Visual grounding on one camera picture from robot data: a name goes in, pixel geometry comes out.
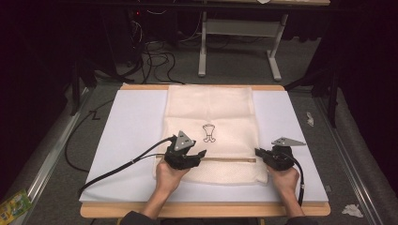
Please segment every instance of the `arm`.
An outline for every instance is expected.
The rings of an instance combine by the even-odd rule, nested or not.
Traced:
[[[161,161],[156,167],[156,187],[148,202],[140,213],[129,212],[121,220],[121,225],[155,225],[161,209],[170,195],[178,188],[181,178],[189,170],[175,170],[165,161]]]
[[[161,161],[156,168],[156,188],[141,210],[141,214],[156,219],[170,195],[178,188],[181,178],[189,170],[175,170],[165,161]]]
[[[274,186],[281,196],[282,203],[286,209],[289,220],[287,225],[315,225],[317,222],[305,217],[301,206],[296,198],[296,185],[299,180],[299,172],[295,168],[286,171],[275,171],[268,166]]]

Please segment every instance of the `dark background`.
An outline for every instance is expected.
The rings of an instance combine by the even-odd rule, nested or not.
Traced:
[[[309,72],[324,67],[333,58],[342,57],[343,53],[344,60],[335,70],[339,73],[340,87],[360,133],[397,192],[398,181],[394,175],[397,153],[393,142],[398,113],[397,11],[392,1],[378,1],[377,4],[372,4],[373,1],[332,1],[334,6],[338,3],[343,7],[359,8],[361,14],[355,19],[342,16],[332,21],[329,16],[319,19],[315,14],[292,14],[289,15],[292,22],[287,24],[283,38],[300,37],[305,41],[323,37]],[[63,111],[67,103],[64,92],[70,84],[74,62],[82,55],[95,61],[89,55],[97,55],[95,50],[98,50],[105,55],[98,59],[98,64],[105,69],[115,69],[113,60],[117,52],[107,54],[110,47],[106,46],[106,27],[100,22],[101,14],[96,10],[61,8],[51,1],[1,3],[0,170],[3,176],[0,197],[5,195]],[[172,44],[176,44],[176,30],[189,33],[197,23],[194,13],[164,16],[168,19],[163,20],[164,23],[147,18],[145,27],[150,35]],[[89,32],[84,30],[88,25]],[[99,40],[90,41],[90,33],[95,33]],[[321,93],[327,94],[330,76],[318,77],[305,84],[319,83],[323,83]]]

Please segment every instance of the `white fabric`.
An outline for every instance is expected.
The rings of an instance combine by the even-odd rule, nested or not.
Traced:
[[[171,85],[164,114],[163,138],[182,130],[196,145],[188,155],[207,150],[205,158],[255,158],[256,162],[202,160],[184,180],[209,184],[267,182],[258,148],[258,127],[251,88]],[[160,146],[165,153],[167,142]]]
[[[267,3],[267,2],[269,2],[270,0],[257,0],[259,3],[261,3],[261,4],[265,4],[265,3]]]
[[[350,216],[354,216],[357,218],[363,218],[362,212],[359,210],[358,205],[355,205],[355,204],[346,205],[342,214],[348,214]]]

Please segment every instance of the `crumpled paper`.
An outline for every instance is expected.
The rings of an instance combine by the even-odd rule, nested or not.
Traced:
[[[307,124],[310,125],[311,127],[313,127],[314,126],[314,118],[310,112],[307,112],[307,117],[308,117]]]
[[[270,0],[257,0],[259,3],[261,3],[261,4],[265,4],[265,3],[267,3],[267,2],[269,2]]]
[[[343,210],[342,214],[348,214],[357,218],[363,218],[363,214],[360,212],[358,205],[348,204]]]

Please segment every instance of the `white board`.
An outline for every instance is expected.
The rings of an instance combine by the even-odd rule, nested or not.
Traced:
[[[166,90],[120,90],[99,141],[87,182],[138,157],[161,140]],[[260,146],[271,149],[281,137],[305,142],[290,98],[285,91],[253,91],[260,131]],[[293,155],[305,176],[305,203],[325,203],[328,196],[308,146],[293,146]],[[154,158],[143,159],[126,170],[88,187],[82,203],[146,202],[155,187]],[[279,196],[272,185],[217,186],[181,182],[169,202],[275,203]]]

